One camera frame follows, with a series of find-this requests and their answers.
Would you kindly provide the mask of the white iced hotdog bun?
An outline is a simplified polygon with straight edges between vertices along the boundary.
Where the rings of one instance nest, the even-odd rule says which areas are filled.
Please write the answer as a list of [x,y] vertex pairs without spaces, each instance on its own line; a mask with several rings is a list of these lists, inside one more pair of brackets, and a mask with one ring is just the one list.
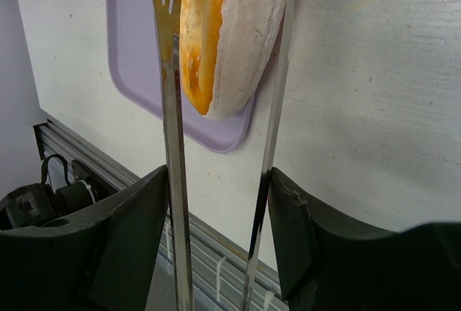
[[183,92],[197,113],[226,120],[254,95],[287,0],[182,0],[179,60]]

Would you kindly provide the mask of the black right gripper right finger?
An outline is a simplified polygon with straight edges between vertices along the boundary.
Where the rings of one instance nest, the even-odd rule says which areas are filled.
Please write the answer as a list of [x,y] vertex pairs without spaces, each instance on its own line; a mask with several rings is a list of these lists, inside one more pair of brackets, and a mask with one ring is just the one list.
[[458,310],[460,224],[402,232],[322,202],[278,168],[269,216],[282,299],[291,310]]

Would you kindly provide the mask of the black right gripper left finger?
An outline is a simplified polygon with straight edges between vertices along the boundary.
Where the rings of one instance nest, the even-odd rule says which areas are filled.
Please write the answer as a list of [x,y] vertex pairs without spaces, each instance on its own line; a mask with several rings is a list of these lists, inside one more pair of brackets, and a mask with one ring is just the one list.
[[167,169],[41,227],[1,233],[3,310],[144,310],[169,204]]

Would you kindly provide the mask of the metal serving tongs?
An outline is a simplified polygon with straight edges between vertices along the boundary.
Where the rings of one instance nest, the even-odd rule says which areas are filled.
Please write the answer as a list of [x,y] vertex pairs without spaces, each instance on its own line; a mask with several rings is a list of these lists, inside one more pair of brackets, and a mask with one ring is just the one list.
[[[185,94],[182,89],[179,60],[181,2],[182,0],[152,0],[161,72],[161,103],[166,165],[169,173],[176,299],[180,310],[191,310],[193,308],[192,259],[189,239],[189,211],[182,118],[182,97]],[[261,230],[269,196],[269,180],[287,82],[288,52],[292,36],[294,10],[295,0],[287,0],[279,33],[274,44],[274,46],[279,47],[277,72],[274,80],[274,91],[264,147],[251,243],[242,291],[242,310],[249,310],[251,307],[256,267],[258,265]]]

